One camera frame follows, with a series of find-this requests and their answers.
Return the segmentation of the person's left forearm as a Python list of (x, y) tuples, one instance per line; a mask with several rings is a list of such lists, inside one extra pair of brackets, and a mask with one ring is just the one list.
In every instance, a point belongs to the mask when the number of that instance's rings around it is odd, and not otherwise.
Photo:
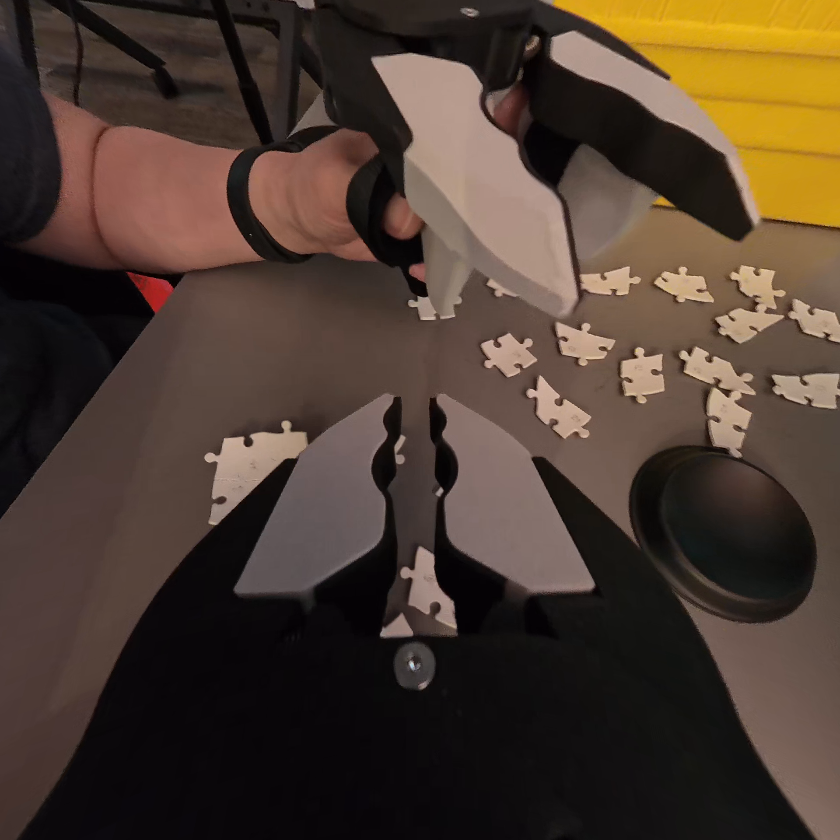
[(174, 275), (257, 261), (229, 211), (237, 150), (113, 127), (52, 95), (59, 199), (22, 250), (74, 266)]

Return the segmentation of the black round puzzle stand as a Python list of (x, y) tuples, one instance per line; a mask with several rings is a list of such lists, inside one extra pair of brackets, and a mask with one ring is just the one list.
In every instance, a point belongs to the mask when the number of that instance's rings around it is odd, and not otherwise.
[(633, 478), (628, 503), (640, 549), (709, 614), (770, 623), (812, 589), (816, 541), (803, 509), (778, 480), (723, 449), (656, 453)]

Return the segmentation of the yellow plastic bin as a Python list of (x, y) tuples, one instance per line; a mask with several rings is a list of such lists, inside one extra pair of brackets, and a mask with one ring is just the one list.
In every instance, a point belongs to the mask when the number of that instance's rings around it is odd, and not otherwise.
[(706, 110), (763, 217), (838, 227), (838, 1), (554, 4), (625, 40)]

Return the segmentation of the black metal table frame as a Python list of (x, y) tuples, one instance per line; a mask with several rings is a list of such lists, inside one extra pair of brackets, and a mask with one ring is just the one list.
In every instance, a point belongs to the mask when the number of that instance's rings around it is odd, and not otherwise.
[[(300, 75), (304, 71), (322, 87), (318, 51), (306, 40), (314, 2), (210, 1), (209, 6), (233, 65), (238, 90), (248, 117), (262, 144), (284, 140), (294, 129), (298, 116)], [(266, 107), (238, 36), (235, 15), (247, 24), (268, 27), (277, 38), (275, 97)]]

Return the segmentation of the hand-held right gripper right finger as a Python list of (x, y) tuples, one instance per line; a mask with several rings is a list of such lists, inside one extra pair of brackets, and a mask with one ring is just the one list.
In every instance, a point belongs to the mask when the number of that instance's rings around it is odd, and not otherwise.
[(444, 545), (527, 595), (589, 594), (595, 582), (529, 451), (451, 396), (429, 406)]

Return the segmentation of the person's dark trousers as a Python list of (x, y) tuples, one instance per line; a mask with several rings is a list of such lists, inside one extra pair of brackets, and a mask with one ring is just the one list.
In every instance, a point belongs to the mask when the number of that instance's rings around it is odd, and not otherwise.
[(1, 252), (1, 512), (153, 317), (129, 274)]

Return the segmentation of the person's left hand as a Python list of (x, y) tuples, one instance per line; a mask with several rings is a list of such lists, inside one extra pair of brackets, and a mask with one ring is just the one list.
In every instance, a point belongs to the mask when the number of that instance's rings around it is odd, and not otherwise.
[(248, 178), (254, 215), (290, 252), (374, 261), (348, 218), (346, 195), (355, 173), (377, 153), (368, 134), (349, 129), (301, 152), (263, 153)]

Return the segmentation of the black wristband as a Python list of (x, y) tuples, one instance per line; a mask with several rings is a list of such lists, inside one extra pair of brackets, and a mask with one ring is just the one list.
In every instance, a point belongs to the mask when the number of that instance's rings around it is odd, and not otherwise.
[(227, 174), (227, 205), (245, 242), (258, 257), (285, 265), (299, 265), (312, 254), (302, 255), (279, 244), (258, 220), (249, 198), (249, 177), (258, 158), (268, 152), (300, 153), (338, 131), (334, 125), (316, 125), (294, 132), (282, 141), (242, 150)]

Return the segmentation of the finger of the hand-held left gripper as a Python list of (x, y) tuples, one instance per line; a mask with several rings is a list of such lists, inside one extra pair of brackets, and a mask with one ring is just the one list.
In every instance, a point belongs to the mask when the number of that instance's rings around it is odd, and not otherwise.
[(372, 64), (413, 136), (405, 195), (426, 225), (425, 283), (437, 314), (455, 314), (474, 270), (551, 316), (569, 314), (579, 293), (564, 204), (489, 120), (474, 71), (413, 53)]
[(596, 29), (541, 39), (524, 66), (532, 116), (731, 240), (760, 221), (739, 153), (708, 114), (634, 48)]

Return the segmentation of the white curved jigsaw piece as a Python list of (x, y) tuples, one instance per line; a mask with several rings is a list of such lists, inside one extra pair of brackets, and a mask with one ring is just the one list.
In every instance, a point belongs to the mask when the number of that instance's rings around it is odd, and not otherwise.
[(228, 513), (234, 510), (259, 483), (261, 479), (215, 479), (208, 524), (215, 526), (224, 520)]
[(276, 463), (297, 458), (308, 446), (307, 433), (293, 428), (287, 419), (280, 422), (279, 431), (254, 433), (253, 439), (262, 455)]
[(226, 437), (219, 454), (207, 452), (204, 460), (215, 467), (215, 481), (259, 481), (277, 467), (281, 438), (282, 435), (273, 433)]

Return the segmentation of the small red object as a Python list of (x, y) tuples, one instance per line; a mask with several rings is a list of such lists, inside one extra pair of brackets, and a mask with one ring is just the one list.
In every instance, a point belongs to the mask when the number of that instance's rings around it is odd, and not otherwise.
[(135, 272), (127, 272), (127, 277), (131, 279), (134, 286), (155, 314), (163, 308), (174, 291), (172, 283), (165, 278), (146, 276)]

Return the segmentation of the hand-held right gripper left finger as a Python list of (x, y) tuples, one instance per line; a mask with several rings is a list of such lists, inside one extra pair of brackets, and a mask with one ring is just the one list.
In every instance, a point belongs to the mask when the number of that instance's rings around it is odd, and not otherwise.
[(242, 571), (241, 597), (306, 599), (343, 592), (355, 574), (363, 593), (386, 596), (397, 546), (389, 487), (403, 401), (383, 394), (303, 450)]

